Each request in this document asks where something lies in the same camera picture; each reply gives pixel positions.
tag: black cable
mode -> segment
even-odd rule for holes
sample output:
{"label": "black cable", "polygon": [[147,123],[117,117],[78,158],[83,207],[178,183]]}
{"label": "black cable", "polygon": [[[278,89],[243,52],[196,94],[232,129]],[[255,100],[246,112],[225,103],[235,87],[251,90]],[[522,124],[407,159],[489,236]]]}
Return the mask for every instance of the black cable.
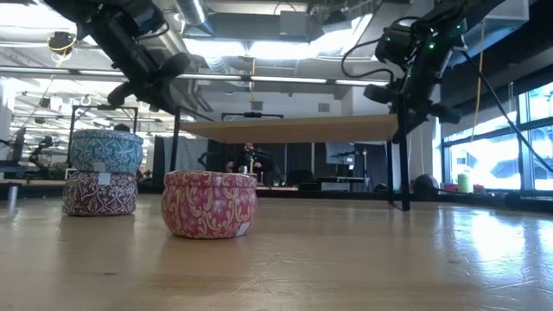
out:
{"label": "black cable", "polygon": [[372,41],[363,42],[363,43],[360,43],[360,44],[354,46],[353,48],[350,48],[349,51],[347,51],[344,54],[344,57],[342,57],[342,61],[340,63],[342,72],[349,78],[363,78],[363,77],[366,77],[368,75],[375,74],[375,73],[389,73],[390,74],[390,83],[393,82],[393,80],[395,79],[394,72],[392,72],[392,70],[390,70],[388,68],[380,68],[380,69],[372,70],[368,73],[361,73],[361,74],[351,74],[346,70],[346,67],[345,67],[346,59],[353,51],[355,51],[358,48],[362,48],[364,46],[368,46],[368,45],[377,43],[379,40],[380,39],[375,39],[375,40],[372,40]]}
{"label": "black cable", "polygon": [[142,41],[142,40],[148,40],[148,39],[154,39],[154,38],[158,38],[158,37],[161,37],[162,35],[165,35],[167,34],[171,28],[169,27],[169,24],[167,22],[165,22],[165,29],[156,33],[156,34],[152,34],[152,35],[143,35],[141,36],[140,38],[138,38],[138,40]]}
{"label": "black cable", "polygon": [[294,12],[297,12],[296,10],[296,7],[294,7],[294,5],[292,5],[292,3],[289,3],[288,1],[279,1],[277,4],[276,4],[276,7],[275,9],[273,10],[273,15],[275,15],[277,13],[277,9],[278,7],[283,4],[283,3],[286,3],[287,5],[290,6],[290,8],[292,8],[294,10]]}
{"label": "black cable", "polygon": [[[416,17],[416,16],[405,16],[405,17],[401,17],[401,18],[398,18],[397,20],[395,20],[393,24],[396,24],[398,22],[401,22],[401,21],[407,21],[407,20],[419,20],[420,17]],[[362,48],[362,47],[365,47],[365,46],[368,46],[368,45],[371,45],[371,44],[374,44],[374,43],[378,43],[380,41],[380,38],[378,39],[375,39],[375,40],[371,40],[371,41],[367,41],[367,42],[363,42],[363,43],[360,43],[356,46],[354,46],[353,48],[350,48],[349,51],[347,51],[344,56],[342,57],[342,61],[340,63],[340,66],[341,66],[341,69],[342,69],[342,72],[349,78],[363,78],[363,77],[366,77],[368,75],[371,75],[371,74],[375,74],[375,73],[389,73],[390,74],[390,83],[393,82],[396,78],[396,76],[394,75],[394,72],[392,72],[392,70],[390,69],[387,69],[387,68],[381,68],[381,69],[376,69],[376,70],[372,70],[368,73],[362,73],[362,74],[351,74],[349,73],[347,70],[346,70],[346,67],[345,67],[345,64],[346,64],[346,59],[347,57],[353,53],[353,51],[355,51],[356,49],[358,48]]]}
{"label": "black cable", "polygon": [[501,111],[501,114],[503,115],[503,117],[505,117],[507,119],[507,123],[509,124],[509,126],[511,127],[512,130],[515,131],[515,133],[517,133],[517,136],[518,136],[518,139],[520,139],[520,141],[526,145],[526,147],[528,147],[528,150],[536,157],[536,159],[545,167],[547,168],[551,173],[553,173],[553,168],[551,168],[551,166],[532,148],[531,144],[526,140],[526,138],[524,138],[524,136],[522,135],[522,133],[520,132],[520,130],[518,129],[517,125],[515,125],[511,119],[509,118],[509,116],[507,116],[507,112],[505,111],[505,109],[503,108],[503,106],[501,105],[501,99],[499,99],[499,96],[498,94],[493,90],[492,88],[492,85],[490,84],[490,82],[486,79],[486,77],[484,76],[484,74],[479,70],[478,66],[476,66],[476,64],[474,63],[474,61],[471,59],[471,57],[467,54],[466,51],[461,51],[461,53],[463,54],[463,56],[465,56],[465,58],[467,59],[468,63],[474,68],[474,70],[478,73],[478,75],[480,76],[480,78],[482,79],[482,81],[484,81],[484,85],[486,86],[486,88],[488,89],[488,91],[490,91],[490,93],[495,97],[495,104],[498,106],[499,110]]}

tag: stacked tins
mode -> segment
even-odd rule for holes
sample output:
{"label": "stacked tins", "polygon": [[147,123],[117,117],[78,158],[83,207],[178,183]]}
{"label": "stacked tins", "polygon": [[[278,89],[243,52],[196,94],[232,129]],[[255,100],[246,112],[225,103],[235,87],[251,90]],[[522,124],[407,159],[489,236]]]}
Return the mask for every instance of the stacked tins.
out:
{"label": "stacked tins", "polygon": [[74,132],[70,158],[78,171],[67,179],[63,212],[73,216],[134,212],[142,144],[141,137],[118,130]]}

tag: wooden table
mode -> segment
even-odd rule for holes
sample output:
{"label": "wooden table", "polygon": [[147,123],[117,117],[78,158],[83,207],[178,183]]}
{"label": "wooden table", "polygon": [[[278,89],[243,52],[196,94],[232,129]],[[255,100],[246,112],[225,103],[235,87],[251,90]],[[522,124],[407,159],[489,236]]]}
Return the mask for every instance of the wooden table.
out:
{"label": "wooden table", "polygon": [[171,170],[175,169],[180,130],[213,139],[220,143],[328,143],[328,142],[386,142],[388,185],[393,185],[392,138],[399,142],[401,172],[401,206],[393,202],[393,187],[389,187],[388,201],[403,211],[410,210],[410,178],[407,158],[406,116],[388,114],[353,117],[310,117],[271,119],[243,122],[203,122],[181,124],[180,109],[175,114]]}
{"label": "wooden table", "polygon": [[470,206],[259,200],[242,238],[0,202],[0,311],[553,310],[553,218]]}
{"label": "wooden table", "polygon": [[397,130],[397,116],[199,122],[181,124],[181,130],[220,143],[386,142]]}

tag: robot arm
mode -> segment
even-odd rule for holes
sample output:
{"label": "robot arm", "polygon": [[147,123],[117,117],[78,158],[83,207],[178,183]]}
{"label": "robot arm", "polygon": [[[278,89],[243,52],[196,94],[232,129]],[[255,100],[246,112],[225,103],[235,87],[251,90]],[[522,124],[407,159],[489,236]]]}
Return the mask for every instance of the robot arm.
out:
{"label": "robot arm", "polygon": [[429,100],[454,48],[465,48],[463,35],[505,0],[442,0],[426,16],[415,19],[410,26],[394,23],[385,29],[378,41],[376,56],[405,71],[403,79],[387,87],[368,86],[365,96],[379,103],[392,102],[391,112],[397,112],[398,101],[407,111],[407,132],[414,130],[428,115],[442,121],[458,123],[461,114],[433,105]]}
{"label": "robot arm", "polygon": [[147,34],[168,31],[163,13],[151,0],[45,0],[68,20],[77,24],[77,40],[90,35],[120,69],[128,81],[108,96],[119,106],[135,94],[138,100],[175,112],[170,82],[184,73],[188,57],[179,53],[158,63],[140,42]]}

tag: cable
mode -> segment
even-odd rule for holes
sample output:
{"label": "cable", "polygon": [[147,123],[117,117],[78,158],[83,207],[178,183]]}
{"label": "cable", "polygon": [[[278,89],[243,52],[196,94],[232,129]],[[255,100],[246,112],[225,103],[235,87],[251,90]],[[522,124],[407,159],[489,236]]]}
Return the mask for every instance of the cable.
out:
{"label": "cable", "polygon": [[75,42],[77,41],[77,38],[73,38],[71,43],[67,44],[63,48],[52,48],[52,47],[50,47],[50,40],[51,40],[51,38],[48,38],[48,40],[46,40],[46,43],[48,44],[48,48],[50,49],[50,51],[52,51],[52,52],[61,52],[61,51],[63,51],[64,54],[65,54],[66,50],[69,49],[70,47],[72,47],[73,44],[75,44]]}
{"label": "cable", "polygon": [[342,72],[349,78],[363,78],[363,77],[366,77],[368,75],[375,74],[375,73],[389,73],[390,74],[390,82],[393,82],[393,80],[395,79],[396,76],[395,76],[394,72],[392,72],[392,70],[390,70],[388,68],[380,68],[380,69],[372,70],[368,73],[361,73],[361,74],[351,74],[346,70],[345,64],[346,64],[347,56],[349,56],[356,49],[362,48],[364,46],[368,46],[368,45],[371,45],[371,44],[374,44],[374,43],[377,43],[379,40],[380,39],[378,38],[378,39],[375,39],[375,40],[372,40],[372,41],[363,42],[363,43],[360,43],[360,44],[354,46],[353,48],[350,48],[349,51],[347,51],[344,54],[344,56],[342,57],[342,60],[340,62],[340,67],[342,69]]}
{"label": "cable", "polygon": [[465,58],[467,59],[468,63],[474,68],[474,71],[476,71],[478,73],[478,75],[482,78],[482,81],[484,81],[484,85],[486,86],[486,88],[488,89],[488,91],[493,95],[493,97],[495,98],[495,104],[498,106],[499,108],[499,111],[501,111],[501,114],[503,115],[503,117],[505,117],[507,119],[507,123],[509,124],[509,126],[511,127],[512,130],[515,131],[515,133],[517,133],[517,136],[518,136],[518,139],[520,139],[520,141],[526,145],[526,147],[528,147],[528,150],[536,157],[536,159],[545,167],[547,168],[551,173],[553,173],[553,168],[551,168],[551,166],[532,148],[531,144],[528,142],[528,140],[526,140],[526,138],[524,138],[524,136],[522,135],[522,133],[520,132],[520,130],[518,129],[517,125],[515,125],[511,119],[509,118],[509,116],[507,115],[507,112],[505,111],[505,109],[503,108],[503,106],[501,105],[501,99],[499,99],[499,96],[498,94],[493,90],[492,88],[492,85],[490,84],[490,82],[486,79],[486,77],[484,76],[484,74],[478,69],[478,66],[476,66],[476,64],[474,63],[474,61],[470,58],[470,56],[467,54],[466,51],[461,51],[461,53],[463,54],[463,56],[465,56]]}
{"label": "cable", "polygon": [[[482,31],[480,34],[480,66],[478,71],[482,72],[484,66],[484,40],[486,39],[486,20],[482,21]],[[480,111],[480,101],[482,100],[482,78],[478,77],[478,85],[476,90],[476,110],[474,111],[474,125],[473,132],[470,135],[470,143],[473,143],[474,140],[474,130],[476,129],[476,124],[478,123],[478,112]]]}
{"label": "cable", "polygon": [[152,35],[143,35],[140,38],[138,38],[138,40],[142,41],[142,40],[155,39],[155,38],[161,37],[162,35],[167,34],[171,30],[171,28],[169,27],[169,24],[167,22],[165,22],[164,25],[165,25],[164,30]]}
{"label": "cable", "polygon": [[[402,21],[407,21],[407,20],[415,20],[416,21],[416,20],[419,20],[419,19],[420,19],[420,17],[417,17],[417,16],[404,16],[404,17],[401,17],[401,18],[398,18],[397,20],[395,20],[392,23],[392,25],[394,25],[398,22],[402,22]],[[376,69],[376,70],[372,70],[368,73],[362,73],[362,74],[350,74],[346,70],[346,68],[344,67],[344,64],[346,63],[347,56],[349,56],[351,53],[353,53],[353,51],[355,51],[358,48],[362,48],[362,47],[365,47],[365,46],[368,46],[368,45],[371,45],[371,44],[374,44],[374,43],[378,43],[379,41],[380,41],[380,38],[375,39],[375,40],[371,40],[371,41],[367,41],[367,42],[363,42],[363,43],[355,45],[353,48],[350,48],[349,51],[347,51],[344,54],[344,57],[342,57],[342,61],[340,63],[342,72],[349,78],[363,78],[363,77],[366,77],[368,75],[375,74],[375,73],[389,73],[390,74],[390,83],[393,82],[394,79],[396,78],[396,76],[394,75],[394,72],[392,72],[392,70],[387,69],[387,68]]]}
{"label": "cable", "polygon": [[[60,68],[61,67],[61,64],[66,60],[66,52],[67,50],[70,48],[71,46],[68,46],[68,48],[66,48],[66,50],[63,52],[63,55],[61,56],[60,58],[60,61],[58,61],[55,65],[56,68]],[[42,100],[44,100],[44,98],[46,97],[46,94],[48,93],[48,90],[50,89],[50,86],[52,86],[52,83],[54,83],[54,77],[55,77],[55,74],[52,74],[50,76],[50,81],[48,82],[48,85],[46,86],[46,90],[44,90],[44,93],[42,94],[41,96],[41,99],[38,101],[38,103],[36,104],[36,107],[35,109],[33,110],[33,112],[31,112],[31,114],[29,115],[29,117],[27,118],[27,120],[25,120],[25,122],[23,122],[23,124],[19,127],[19,129],[16,131],[16,133],[25,127],[25,125],[27,125],[27,123],[30,121],[30,119],[35,115],[35,113],[38,111],[38,109],[41,107],[40,103]]]}
{"label": "cable", "polygon": [[289,3],[288,1],[279,1],[277,4],[276,4],[276,7],[275,7],[275,10],[273,10],[273,15],[275,15],[277,13],[277,9],[278,7],[283,4],[283,3],[286,3],[287,5],[290,6],[290,8],[292,8],[294,10],[294,12],[297,12],[296,8],[294,7],[294,5],[292,5],[291,3]]}

